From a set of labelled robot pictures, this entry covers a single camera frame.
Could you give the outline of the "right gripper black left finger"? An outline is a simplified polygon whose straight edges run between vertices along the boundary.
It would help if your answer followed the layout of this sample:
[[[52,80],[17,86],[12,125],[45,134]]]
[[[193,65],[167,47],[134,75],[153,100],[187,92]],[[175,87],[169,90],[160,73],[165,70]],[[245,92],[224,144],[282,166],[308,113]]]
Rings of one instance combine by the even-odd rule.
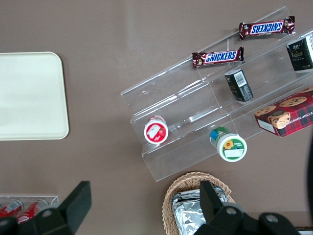
[[[91,209],[90,181],[81,181],[56,208],[39,212],[24,223],[25,235],[74,235]]]

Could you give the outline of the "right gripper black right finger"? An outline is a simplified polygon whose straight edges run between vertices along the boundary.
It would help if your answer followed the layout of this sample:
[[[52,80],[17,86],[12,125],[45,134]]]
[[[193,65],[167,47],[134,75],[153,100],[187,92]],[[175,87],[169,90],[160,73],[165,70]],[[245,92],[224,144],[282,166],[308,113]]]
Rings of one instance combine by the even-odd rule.
[[[258,221],[237,204],[222,203],[209,181],[200,182],[200,206],[206,223],[197,235],[258,235]]]

